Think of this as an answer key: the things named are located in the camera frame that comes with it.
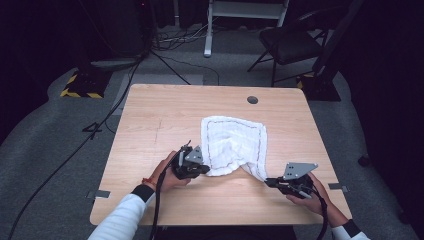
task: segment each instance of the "white sleeve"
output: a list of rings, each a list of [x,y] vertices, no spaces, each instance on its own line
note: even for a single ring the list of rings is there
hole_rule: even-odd
[[[342,226],[332,228],[331,231],[336,240],[369,240],[369,238],[359,230],[352,219]]]
[[[144,211],[154,196],[155,194],[144,202],[135,194],[126,195],[113,212],[96,227],[88,239],[133,239]]]

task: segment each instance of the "metal bracket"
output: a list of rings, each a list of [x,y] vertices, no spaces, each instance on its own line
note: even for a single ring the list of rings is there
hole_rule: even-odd
[[[329,183],[328,187],[330,190],[341,189],[343,192],[349,192],[349,188],[341,185],[340,183]]]
[[[317,163],[287,163],[283,175],[284,180],[293,180],[302,177],[318,167]]]
[[[200,165],[203,164],[202,150],[199,146],[195,147],[186,157],[185,160],[198,163]]]
[[[96,199],[96,198],[109,198],[110,191],[96,190],[96,191],[88,191],[86,198]]]

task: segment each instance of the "white cloth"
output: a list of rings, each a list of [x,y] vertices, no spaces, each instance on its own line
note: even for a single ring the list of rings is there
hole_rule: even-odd
[[[260,181],[267,178],[268,138],[262,123],[210,116],[202,120],[201,137],[203,164],[210,167],[208,176],[227,175],[241,166]]]

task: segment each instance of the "black chair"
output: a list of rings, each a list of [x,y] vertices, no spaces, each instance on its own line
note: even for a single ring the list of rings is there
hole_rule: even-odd
[[[275,79],[277,64],[287,65],[320,56],[327,43],[330,30],[336,28],[346,13],[347,8],[342,6],[320,9],[304,14],[282,27],[261,31],[259,39],[266,50],[247,71],[250,72],[258,63],[273,60],[272,87],[276,82],[313,72],[312,69],[295,76]],[[316,36],[312,36],[310,32],[315,30],[320,31]],[[271,58],[263,60],[268,54]]]

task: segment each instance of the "person's hand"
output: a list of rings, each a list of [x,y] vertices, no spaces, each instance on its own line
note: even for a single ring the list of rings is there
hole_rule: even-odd
[[[148,185],[149,187],[151,187],[153,190],[156,191],[156,186],[155,185],[159,181],[159,175],[162,173],[163,169],[165,169],[165,167],[168,165],[169,161],[172,160],[172,158],[174,157],[174,155],[176,153],[177,152],[172,151],[168,155],[168,157],[165,160],[162,160],[158,164],[158,166],[155,168],[155,170],[153,171],[152,175],[150,176],[151,181],[153,183],[155,183],[155,184],[148,183],[148,182],[146,182],[144,184],[145,185]],[[165,178],[164,178],[163,183],[162,183],[161,192],[165,192],[165,191],[167,191],[167,190],[169,190],[169,189],[171,189],[173,187],[176,187],[176,186],[186,186],[190,181],[191,181],[190,178],[188,178],[188,179],[182,179],[182,180],[178,179],[174,175],[174,173],[172,172],[172,169],[170,167],[168,167],[168,169],[166,169],[166,175],[165,175]]]
[[[322,185],[321,181],[318,180],[314,174],[308,173],[309,177],[311,177],[312,181],[314,182],[314,186],[317,188],[318,193],[321,195],[322,198],[324,198],[325,202],[327,203],[327,216],[328,216],[328,223],[331,227],[338,227],[348,222],[348,219],[346,216],[331,202],[330,198],[328,197],[328,193],[325,190],[324,186]],[[290,201],[292,201],[296,205],[304,206],[309,211],[319,214],[322,216],[322,208],[321,208],[321,202],[318,199],[318,196],[315,193],[311,193],[312,199],[300,199],[298,197],[295,197],[293,195],[286,195],[286,198]]]
[[[309,177],[311,177],[312,181],[314,182],[314,186],[317,188],[319,194],[322,198],[324,198],[327,205],[331,205],[330,198],[328,197],[327,191],[325,190],[324,186],[322,185],[321,181],[319,181],[313,173],[308,173]],[[286,198],[290,201],[292,201],[296,205],[304,206],[309,211],[322,215],[322,209],[321,209],[321,202],[318,199],[318,196],[315,193],[311,193],[312,199],[301,199],[298,197],[295,197],[293,195],[286,195]]]

